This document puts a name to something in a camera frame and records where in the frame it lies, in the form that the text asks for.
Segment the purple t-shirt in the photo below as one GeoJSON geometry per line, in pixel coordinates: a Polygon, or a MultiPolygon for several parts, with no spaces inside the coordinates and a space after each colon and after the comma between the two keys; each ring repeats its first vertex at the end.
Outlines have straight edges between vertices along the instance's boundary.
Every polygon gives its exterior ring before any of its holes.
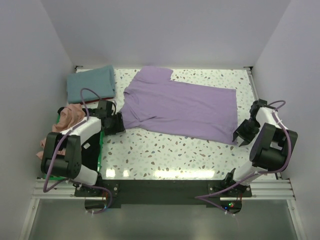
{"type": "Polygon", "coordinates": [[[124,127],[232,144],[236,90],[179,82],[172,74],[155,66],[136,73],[123,92],[124,127]]]}

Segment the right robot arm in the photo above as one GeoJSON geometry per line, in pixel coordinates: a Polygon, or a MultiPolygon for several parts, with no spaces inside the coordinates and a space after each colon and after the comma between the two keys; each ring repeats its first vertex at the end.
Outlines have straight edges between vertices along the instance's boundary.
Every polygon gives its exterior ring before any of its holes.
{"type": "Polygon", "coordinates": [[[258,99],[250,107],[250,117],[245,119],[233,132],[233,140],[241,138],[240,146],[253,144],[249,160],[239,168],[227,173],[214,190],[233,197],[244,193],[251,182],[265,174],[277,174],[284,171],[291,159],[298,134],[288,129],[278,115],[280,107],[258,99]]]}

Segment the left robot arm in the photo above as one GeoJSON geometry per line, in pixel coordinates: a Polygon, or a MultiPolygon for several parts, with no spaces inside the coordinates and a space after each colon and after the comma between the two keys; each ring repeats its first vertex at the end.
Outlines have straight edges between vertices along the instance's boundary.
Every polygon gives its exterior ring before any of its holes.
{"type": "Polygon", "coordinates": [[[47,135],[40,169],[47,179],[62,177],[85,184],[88,193],[99,196],[104,190],[98,180],[103,137],[125,131],[123,116],[109,100],[83,111],[79,123],[47,135]]]}

